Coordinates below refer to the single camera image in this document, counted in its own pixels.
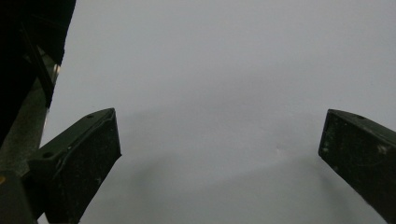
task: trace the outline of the white background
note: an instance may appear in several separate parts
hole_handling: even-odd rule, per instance
[[[123,154],[81,223],[385,223],[317,151],[328,108],[396,130],[395,22],[380,0],[78,1],[43,144],[115,107]]]

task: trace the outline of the white surface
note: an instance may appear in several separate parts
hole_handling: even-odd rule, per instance
[[[385,223],[319,157],[328,108],[396,130],[394,1],[78,1],[43,143],[115,107],[82,223]]]

